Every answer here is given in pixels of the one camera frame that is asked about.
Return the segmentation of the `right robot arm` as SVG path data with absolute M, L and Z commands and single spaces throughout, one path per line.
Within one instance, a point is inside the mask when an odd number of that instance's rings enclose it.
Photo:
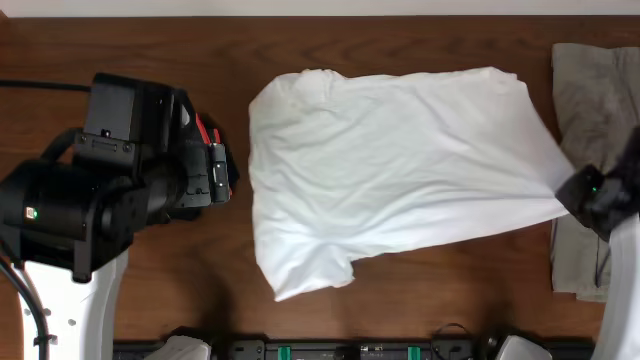
M 584 227 L 609 243 L 611 277 L 593 360 L 639 357 L 639 129 L 614 168 L 588 165 L 555 193 Z

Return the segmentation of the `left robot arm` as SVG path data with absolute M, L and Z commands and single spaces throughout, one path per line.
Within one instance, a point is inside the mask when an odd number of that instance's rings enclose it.
M 1 183 L 1 269 L 21 298 L 28 359 L 111 358 L 136 233 L 195 220 L 237 180 L 185 91 L 104 73 L 87 91 L 84 125 Z

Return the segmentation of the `white t-shirt with print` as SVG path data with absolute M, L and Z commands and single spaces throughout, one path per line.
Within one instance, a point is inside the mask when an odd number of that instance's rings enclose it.
M 278 301 L 348 285 L 363 258 L 565 214 L 573 166 L 526 84 L 493 67 L 284 74 L 249 118 L 255 256 Z

